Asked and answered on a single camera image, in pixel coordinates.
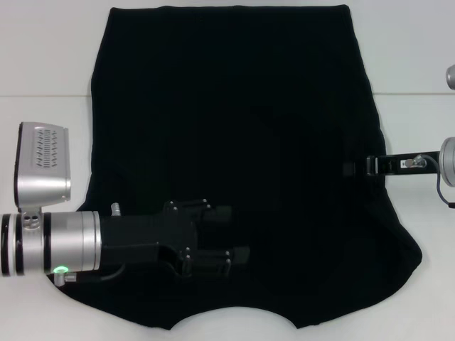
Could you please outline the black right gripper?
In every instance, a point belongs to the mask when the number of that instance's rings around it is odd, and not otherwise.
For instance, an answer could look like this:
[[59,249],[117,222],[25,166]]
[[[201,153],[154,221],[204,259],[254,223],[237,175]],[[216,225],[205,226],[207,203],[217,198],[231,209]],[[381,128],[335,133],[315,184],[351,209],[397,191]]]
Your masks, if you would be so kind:
[[434,174],[436,167],[431,161],[423,166],[408,166],[406,162],[413,160],[420,154],[431,156],[436,162],[439,161],[439,152],[416,152],[402,153],[386,156],[367,156],[354,161],[343,163],[344,177],[366,177],[378,175],[414,175],[414,174]]

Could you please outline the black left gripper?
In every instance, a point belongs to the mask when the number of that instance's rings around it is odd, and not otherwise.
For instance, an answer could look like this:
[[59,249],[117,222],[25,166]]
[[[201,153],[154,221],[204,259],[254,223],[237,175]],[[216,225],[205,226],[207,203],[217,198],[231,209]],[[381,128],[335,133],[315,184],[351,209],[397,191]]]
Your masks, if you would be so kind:
[[100,218],[102,266],[166,264],[184,278],[224,278],[250,259],[247,246],[198,249],[198,227],[229,224],[232,207],[206,199],[168,201],[153,215]]

